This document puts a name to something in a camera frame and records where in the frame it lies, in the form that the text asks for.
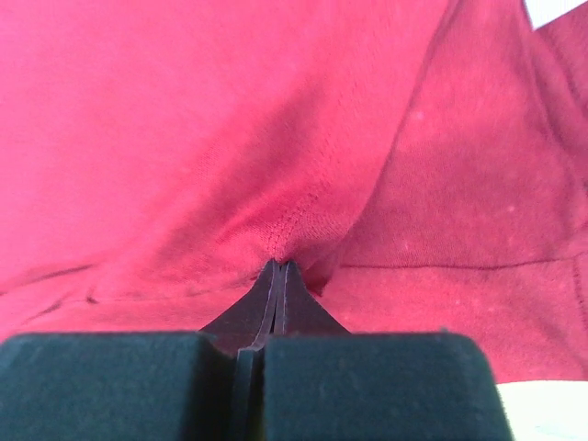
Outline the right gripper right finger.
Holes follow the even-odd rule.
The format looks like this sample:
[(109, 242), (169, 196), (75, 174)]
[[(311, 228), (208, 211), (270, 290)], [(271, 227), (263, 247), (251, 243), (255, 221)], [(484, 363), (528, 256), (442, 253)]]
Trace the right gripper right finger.
[(281, 266), (265, 347), (269, 440), (509, 440), (489, 363), (446, 331), (351, 334)]

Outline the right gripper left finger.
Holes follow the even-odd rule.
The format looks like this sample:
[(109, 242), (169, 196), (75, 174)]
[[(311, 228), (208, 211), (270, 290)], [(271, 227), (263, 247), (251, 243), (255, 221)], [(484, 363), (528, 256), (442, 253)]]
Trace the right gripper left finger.
[(4, 440), (261, 440), (280, 266), (198, 332), (16, 335), (1, 346)]

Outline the dark red t shirt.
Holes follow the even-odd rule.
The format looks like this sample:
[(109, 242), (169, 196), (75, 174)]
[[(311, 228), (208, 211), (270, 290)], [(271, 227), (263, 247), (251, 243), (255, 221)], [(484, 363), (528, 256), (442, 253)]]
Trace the dark red t shirt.
[(587, 9), (4, 1), (1, 334), (196, 329), (294, 260), (349, 330), (587, 377)]

